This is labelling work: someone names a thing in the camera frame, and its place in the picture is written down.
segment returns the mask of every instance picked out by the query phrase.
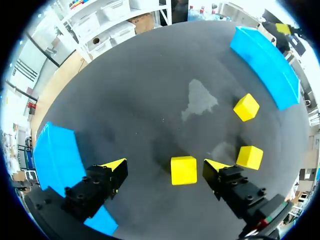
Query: cardboard box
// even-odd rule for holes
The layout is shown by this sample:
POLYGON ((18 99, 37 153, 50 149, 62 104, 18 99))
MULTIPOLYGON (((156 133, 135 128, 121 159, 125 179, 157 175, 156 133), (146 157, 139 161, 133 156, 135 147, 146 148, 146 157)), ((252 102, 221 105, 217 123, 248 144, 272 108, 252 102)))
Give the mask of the cardboard box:
POLYGON ((154 29, 155 22, 151 13, 146 13, 140 16, 133 17, 128 20, 135 25, 135 33, 141 34, 154 29))
POLYGON ((17 173, 14 173, 12 175, 14 181, 25 181, 26 180, 26 175, 24 171, 18 171, 17 173))

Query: floor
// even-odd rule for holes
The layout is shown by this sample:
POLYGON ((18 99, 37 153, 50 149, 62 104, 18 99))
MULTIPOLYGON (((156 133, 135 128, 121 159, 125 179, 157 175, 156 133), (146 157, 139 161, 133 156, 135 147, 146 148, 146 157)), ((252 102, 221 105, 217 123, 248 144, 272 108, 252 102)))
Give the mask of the floor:
POLYGON ((88 63, 75 51, 63 65, 53 73, 53 76, 48 81, 47 85, 43 87, 43 91, 39 94, 38 102, 34 116, 32 116, 30 127, 34 145, 36 143, 37 130, 48 112, 50 106, 62 91, 62 89, 69 83, 69 81, 84 69, 88 63))

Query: white storage box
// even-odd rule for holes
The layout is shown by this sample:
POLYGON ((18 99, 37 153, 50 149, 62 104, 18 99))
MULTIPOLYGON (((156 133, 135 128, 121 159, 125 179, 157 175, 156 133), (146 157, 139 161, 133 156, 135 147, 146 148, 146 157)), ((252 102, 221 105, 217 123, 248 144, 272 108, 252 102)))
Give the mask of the white storage box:
POLYGON ((99 57, 112 48, 109 34, 106 32, 99 34, 87 43, 87 47, 93 59, 99 57))
POLYGON ((131 12, 129 0, 110 1, 104 7, 101 7, 101 10, 110 21, 117 20, 131 12))
POLYGON ((116 44, 120 44, 136 35, 135 27, 131 22, 123 21, 108 30, 110 37, 116 44))
POLYGON ((130 0, 133 9, 149 9, 159 6, 159 0, 130 0))
POLYGON ((81 18, 80 22, 73 26, 73 30, 80 38, 84 38, 99 27, 100 23, 96 13, 94 12, 81 18))

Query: storage box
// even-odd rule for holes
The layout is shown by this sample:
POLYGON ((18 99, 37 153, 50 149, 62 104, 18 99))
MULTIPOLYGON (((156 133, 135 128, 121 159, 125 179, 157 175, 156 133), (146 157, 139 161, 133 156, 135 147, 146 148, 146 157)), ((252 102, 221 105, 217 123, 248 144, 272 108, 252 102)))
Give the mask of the storage box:
POLYGON ((93 59, 99 57, 112 48, 109 34, 106 32, 99 34, 87 43, 87 47, 93 59))
POLYGON ((124 21, 111 27, 108 33, 115 44, 120 44, 136 35, 135 27, 133 23, 124 21))
POLYGON ((100 27, 99 19, 96 12, 86 15, 80 19, 80 22, 73 26, 74 32, 84 38, 100 27))
POLYGON ((25 181, 26 175, 24 171, 18 171, 17 173, 12 174, 12 178, 14 181, 25 181))
POLYGON ((155 27, 154 18, 150 13, 146 13, 140 16, 133 17, 128 20, 135 25, 135 33, 141 34, 153 30, 155 27))
POLYGON ((296 73, 261 32, 237 26, 230 47, 256 72, 280 111, 300 102, 296 73))
POLYGON ((117 20, 131 12, 129 0, 110 1, 105 6, 101 7, 101 10, 110 21, 117 20))
MULTIPOLYGON (((51 187, 65 197, 65 187, 73 187, 86 175, 73 130, 48 122, 38 137, 33 155, 42 190, 51 187)), ((109 236, 118 227, 104 205, 84 224, 109 236)))
POLYGON ((159 6, 159 0, 130 0, 133 9, 149 9, 159 6))

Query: water bottle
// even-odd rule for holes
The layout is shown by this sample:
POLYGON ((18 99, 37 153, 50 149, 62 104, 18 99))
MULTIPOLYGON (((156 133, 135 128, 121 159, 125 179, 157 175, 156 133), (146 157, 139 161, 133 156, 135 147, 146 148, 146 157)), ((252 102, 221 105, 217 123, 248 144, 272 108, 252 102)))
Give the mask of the water bottle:
POLYGON ((188 21, 194 21, 196 19, 196 11, 194 10, 194 6, 190 5, 188 11, 188 21))

